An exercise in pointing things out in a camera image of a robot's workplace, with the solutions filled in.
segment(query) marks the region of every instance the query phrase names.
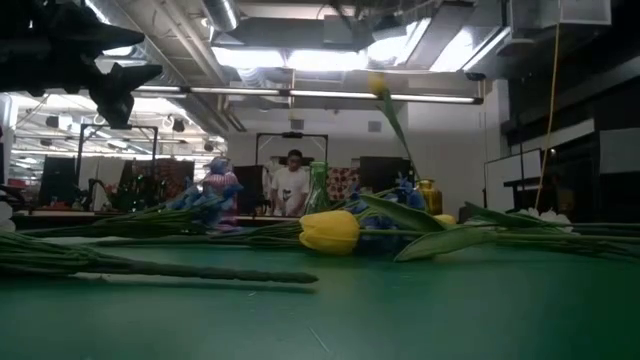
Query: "tulip stem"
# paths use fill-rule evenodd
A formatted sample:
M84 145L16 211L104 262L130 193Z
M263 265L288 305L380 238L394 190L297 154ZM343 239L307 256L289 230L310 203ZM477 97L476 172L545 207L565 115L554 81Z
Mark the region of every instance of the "tulip stem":
M413 235L413 236L422 236L425 233L421 231L411 231L411 230L377 230L377 229L362 229L360 230L361 235Z

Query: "person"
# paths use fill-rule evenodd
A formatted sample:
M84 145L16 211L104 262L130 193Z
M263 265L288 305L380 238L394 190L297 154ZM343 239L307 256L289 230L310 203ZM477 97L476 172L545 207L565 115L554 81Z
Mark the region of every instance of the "person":
M276 216L302 216L309 195L309 174L301 168L302 153L293 149L287 154L287 167L273 176L271 200Z

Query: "yellow tulip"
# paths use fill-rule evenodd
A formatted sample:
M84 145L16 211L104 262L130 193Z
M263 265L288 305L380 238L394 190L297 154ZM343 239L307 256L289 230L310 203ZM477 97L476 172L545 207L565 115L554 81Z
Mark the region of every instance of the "yellow tulip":
M382 96L382 93L385 90L387 90L387 82L384 80L384 75L381 73L370 72L369 91L376 96Z
M300 242L313 250L331 255L349 255L360 236L360 224L348 211L326 211L300 219Z
M454 218L451 215L447 215L447 214L436 215L436 216L434 216L434 218L436 218L437 220L440 220L441 222L443 222L445 224L450 224L450 225L455 225L456 224L456 218Z

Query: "workbench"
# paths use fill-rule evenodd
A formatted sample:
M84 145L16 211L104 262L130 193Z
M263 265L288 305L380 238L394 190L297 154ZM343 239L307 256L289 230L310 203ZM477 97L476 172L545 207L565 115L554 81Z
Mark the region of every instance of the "workbench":
M628 262L495 247L402 264L234 247L101 251L320 281L2 279L1 359L640 359L640 266Z

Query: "green tabletop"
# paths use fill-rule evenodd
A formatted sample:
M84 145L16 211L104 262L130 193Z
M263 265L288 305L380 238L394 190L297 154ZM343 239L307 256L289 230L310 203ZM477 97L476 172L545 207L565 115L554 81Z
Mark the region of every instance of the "green tabletop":
M0 280L0 359L640 359L640 266L469 249L429 262L236 248L133 258L307 271L311 286Z

